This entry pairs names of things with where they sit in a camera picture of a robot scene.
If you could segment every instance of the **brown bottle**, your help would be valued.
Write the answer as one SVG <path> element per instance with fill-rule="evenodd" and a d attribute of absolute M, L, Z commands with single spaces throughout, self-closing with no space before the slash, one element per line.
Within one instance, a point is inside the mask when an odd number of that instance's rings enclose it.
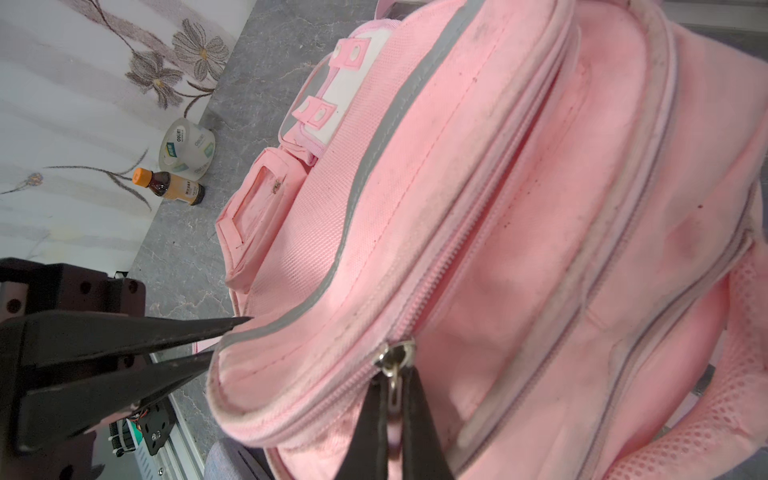
<path fill-rule="evenodd" d="M 203 201 L 205 187 L 198 182 L 187 180 L 169 172 L 152 173 L 144 168 L 137 168 L 133 181 L 139 187 L 148 187 L 158 197 L 168 200 L 182 200 L 189 205 Z"/>

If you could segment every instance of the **gray marble surface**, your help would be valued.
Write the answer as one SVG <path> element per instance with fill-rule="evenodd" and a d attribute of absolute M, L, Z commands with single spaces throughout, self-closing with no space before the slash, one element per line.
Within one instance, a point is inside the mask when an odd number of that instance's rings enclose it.
<path fill-rule="evenodd" d="M 214 222 L 276 133 L 313 66 L 336 41 L 370 20 L 376 0 L 258 0 L 200 122 L 216 135 L 214 161 L 195 207 L 164 201 L 130 276 L 147 286 L 147 315 L 232 316 Z M 163 357 L 191 354 L 186 346 Z M 203 458 L 223 433 L 200 376 L 174 393 Z"/>

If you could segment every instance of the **pink buckle strap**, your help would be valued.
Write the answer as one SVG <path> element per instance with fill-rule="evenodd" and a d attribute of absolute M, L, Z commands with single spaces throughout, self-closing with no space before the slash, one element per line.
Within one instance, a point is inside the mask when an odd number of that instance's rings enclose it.
<path fill-rule="evenodd" d="M 328 65 L 331 68 L 359 70 L 370 43 L 370 38 L 342 38 L 336 44 Z"/>
<path fill-rule="evenodd" d="M 301 123 L 319 130 L 336 111 L 336 106 L 316 97 L 307 97 L 291 114 Z"/>

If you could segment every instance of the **orange bottle cap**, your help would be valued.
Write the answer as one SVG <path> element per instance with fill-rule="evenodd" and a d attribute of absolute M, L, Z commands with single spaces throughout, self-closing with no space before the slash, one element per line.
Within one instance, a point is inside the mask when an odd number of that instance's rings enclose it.
<path fill-rule="evenodd" d="M 148 187 L 152 180 L 152 172 L 144 168 L 137 168 L 134 171 L 133 181 L 139 187 Z"/>

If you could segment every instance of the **floral wallpaper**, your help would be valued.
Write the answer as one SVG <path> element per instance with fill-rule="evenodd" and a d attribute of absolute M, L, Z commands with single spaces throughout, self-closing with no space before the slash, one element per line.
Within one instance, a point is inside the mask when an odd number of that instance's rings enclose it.
<path fill-rule="evenodd" d="M 161 201 L 132 171 L 199 121 L 254 2 L 0 3 L 0 257 L 130 268 Z"/>

